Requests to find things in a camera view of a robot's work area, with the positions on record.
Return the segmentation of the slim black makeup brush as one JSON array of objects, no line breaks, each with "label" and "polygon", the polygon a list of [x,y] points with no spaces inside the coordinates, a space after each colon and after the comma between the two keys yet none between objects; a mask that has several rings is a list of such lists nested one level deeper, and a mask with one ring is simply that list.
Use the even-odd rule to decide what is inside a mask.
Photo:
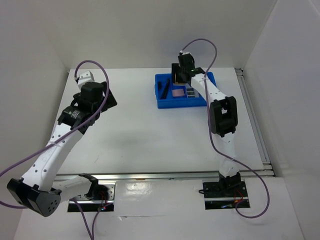
[{"label": "slim black makeup brush", "polygon": [[157,92],[158,92],[158,99],[161,100],[162,99],[162,95],[164,92],[164,87],[165,85],[163,85],[162,81],[158,81],[157,82]]}]

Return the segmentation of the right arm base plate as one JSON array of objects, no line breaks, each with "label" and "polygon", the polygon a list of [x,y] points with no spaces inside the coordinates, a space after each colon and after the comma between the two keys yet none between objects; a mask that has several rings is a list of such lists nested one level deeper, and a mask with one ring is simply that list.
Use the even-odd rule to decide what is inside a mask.
[{"label": "right arm base plate", "polygon": [[203,182],[198,193],[204,196],[206,210],[250,208],[247,187],[244,181],[231,189],[222,190],[218,182]]}]

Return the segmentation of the black fan makeup brush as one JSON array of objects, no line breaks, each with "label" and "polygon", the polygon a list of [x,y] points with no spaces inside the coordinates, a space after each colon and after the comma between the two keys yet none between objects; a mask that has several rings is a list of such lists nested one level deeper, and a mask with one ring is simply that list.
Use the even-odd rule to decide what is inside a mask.
[{"label": "black fan makeup brush", "polygon": [[161,94],[161,98],[160,98],[161,100],[165,100],[167,98],[167,95],[168,95],[168,92],[169,92],[169,88],[170,88],[170,84],[171,84],[171,81],[168,78],[166,80],[166,84],[165,84],[164,90],[163,90],[163,92]]}]

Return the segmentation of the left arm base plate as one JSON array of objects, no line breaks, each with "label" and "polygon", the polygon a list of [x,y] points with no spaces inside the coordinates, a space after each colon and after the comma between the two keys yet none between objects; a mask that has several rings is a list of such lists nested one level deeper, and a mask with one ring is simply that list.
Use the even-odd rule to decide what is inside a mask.
[{"label": "left arm base plate", "polygon": [[67,205],[68,213],[79,213],[75,201],[80,205],[84,213],[113,212],[115,202],[116,182],[111,180],[99,180],[99,190],[91,196],[87,195],[89,187],[77,186],[67,190],[65,197],[70,197]]}]

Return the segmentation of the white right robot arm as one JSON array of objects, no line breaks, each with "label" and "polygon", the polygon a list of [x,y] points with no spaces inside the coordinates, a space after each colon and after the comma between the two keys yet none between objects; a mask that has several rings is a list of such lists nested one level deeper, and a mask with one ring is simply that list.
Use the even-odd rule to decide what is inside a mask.
[{"label": "white right robot arm", "polygon": [[171,66],[171,76],[174,84],[190,86],[206,101],[209,137],[216,152],[222,156],[218,190],[223,196],[230,196],[241,182],[239,168],[234,162],[237,101],[234,96],[221,92],[202,68],[195,67],[195,60],[189,52],[180,51],[178,63]]}]

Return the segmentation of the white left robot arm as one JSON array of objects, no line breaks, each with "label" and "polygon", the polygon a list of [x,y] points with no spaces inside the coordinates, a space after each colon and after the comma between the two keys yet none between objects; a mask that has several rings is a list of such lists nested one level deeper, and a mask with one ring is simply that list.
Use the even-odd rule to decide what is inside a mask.
[{"label": "white left robot arm", "polygon": [[112,92],[107,90],[105,81],[83,84],[58,118],[47,144],[49,148],[39,155],[22,177],[12,178],[8,182],[6,188],[13,198],[43,217],[52,215],[61,202],[76,196],[83,195],[88,200],[105,199],[107,187],[100,185],[97,178],[87,173],[60,183],[54,183],[54,180],[72,148],[100,117],[98,114],[116,105],[117,101]]}]

